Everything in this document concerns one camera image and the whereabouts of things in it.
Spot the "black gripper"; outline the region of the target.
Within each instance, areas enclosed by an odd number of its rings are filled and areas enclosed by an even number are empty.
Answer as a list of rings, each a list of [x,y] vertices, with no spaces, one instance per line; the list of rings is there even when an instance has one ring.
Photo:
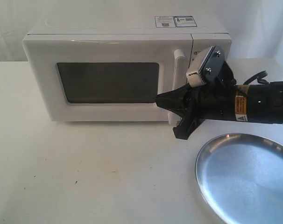
[[[233,72],[225,61],[213,82],[195,88],[187,84],[158,94],[155,97],[155,103],[162,109],[176,112],[181,120],[173,128],[175,138],[188,140],[201,125],[202,120],[236,121],[235,87],[236,80]]]

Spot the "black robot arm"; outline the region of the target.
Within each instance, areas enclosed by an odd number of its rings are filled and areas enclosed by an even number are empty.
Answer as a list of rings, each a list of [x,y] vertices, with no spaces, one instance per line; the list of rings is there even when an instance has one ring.
[[[177,139],[187,140],[207,119],[262,124],[283,124],[283,81],[267,82],[261,71],[237,85],[227,63],[212,81],[190,84],[158,94],[154,101],[181,120],[173,128]]]

